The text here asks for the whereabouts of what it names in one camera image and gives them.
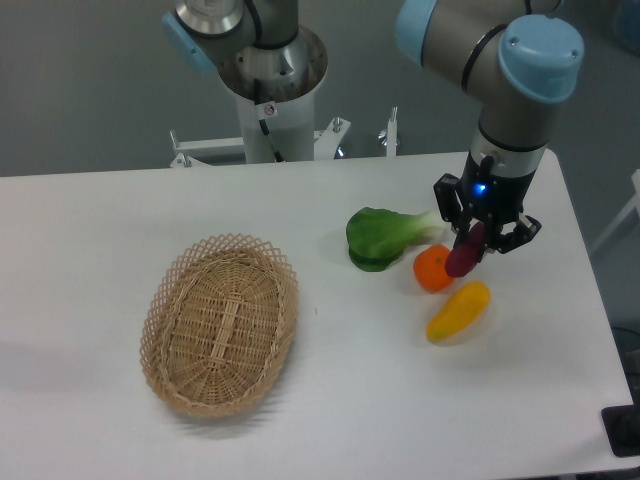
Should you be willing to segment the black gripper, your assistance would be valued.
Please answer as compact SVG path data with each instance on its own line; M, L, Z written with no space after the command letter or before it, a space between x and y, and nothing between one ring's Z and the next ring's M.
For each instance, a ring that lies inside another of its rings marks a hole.
M468 154L460 180L445 173L434 184L439 212L455 234L454 246L464 243L469 235L471 211L473 217L481 221L492 215L496 221L513 222L514 227L509 232L504 230L505 224L485 224L486 250L506 254L532 241L541 230L542 225L537 219L520 214L535 172L509 178L482 173L481 170L481 166Z

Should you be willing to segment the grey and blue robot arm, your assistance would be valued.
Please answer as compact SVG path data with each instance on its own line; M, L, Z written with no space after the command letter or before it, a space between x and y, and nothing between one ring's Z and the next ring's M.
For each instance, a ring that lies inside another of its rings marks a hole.
M523 202L572 95L581 35L553 1L407 1L399 49L482 106L460 177L434 190L458 245L507 253L540 230ZM194 69L215 71L234 95L250 163L330 158L338 141L314 131L314 96L328 60L294 1L178 1L162 25Z

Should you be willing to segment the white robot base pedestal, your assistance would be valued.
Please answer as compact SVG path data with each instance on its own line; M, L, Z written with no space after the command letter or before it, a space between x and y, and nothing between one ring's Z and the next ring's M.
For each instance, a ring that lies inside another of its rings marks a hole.
M248 164L314 157L315 94L327 69L323 42L304 26L283 47L249 46L217 67L235 98Z

